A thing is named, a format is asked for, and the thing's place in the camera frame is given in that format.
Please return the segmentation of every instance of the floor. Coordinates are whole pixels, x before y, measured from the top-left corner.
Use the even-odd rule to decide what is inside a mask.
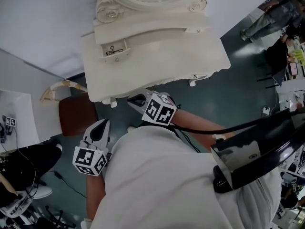
[[[268,69],[258,68],[263,62],[261,42],[250,43],[240,39],[240,30],[251,24],[246,18],[221,38],[231,62],[231,68],[221,70],[212,77],[198,81],[190,87],[187,80],[155,86],[152,89],[168,92],[174,100],[182,105],[182,109],[204,117],[224,127],[231,127],[261,117],[262,108],[275,105],[275,89],[265,89],[272,85],[271,80],[256,82],[264,78]],[[85,78],[75,80],[86,85]],[[126,133],[130,125],[137,126],[141,122],[140,115],[130,108],[126,99],[119,99],[118,106],[111,109],[109,105],[96,104],[99,118],[109,118],[112,124],[110,146]],[[62,157],[53,168],[58,171],[66,182],[79,192],[86,193],[86,177],[77,172],[72,165],[74,147],[79,144],[82,136],[54,137],[63,146]],[[42,178],[52,187],[53,194],[36,200],[36,205],[49,205],[54,209],[62,209],[67,222],[79,222],[86,217],[85,198],[58,180],[52,172]]]

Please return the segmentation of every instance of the wall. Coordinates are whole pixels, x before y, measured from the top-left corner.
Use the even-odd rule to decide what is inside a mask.
[[[60,81],[59,77],[35,69],[22,60],[0,51],[0,90],[30,94],[35,125],[39,141],[45,141],[61,133],[58,115],[58,103],[40,103],[40,97],[52,84]],[[61,88],[56,97],[70,96],[69,88]]]
[[[83,72],[80,38],[93,31],[95,0],[0,1],[1,49],[62,77]],[[221,37],[264,1],[208,0],[206,14]]]

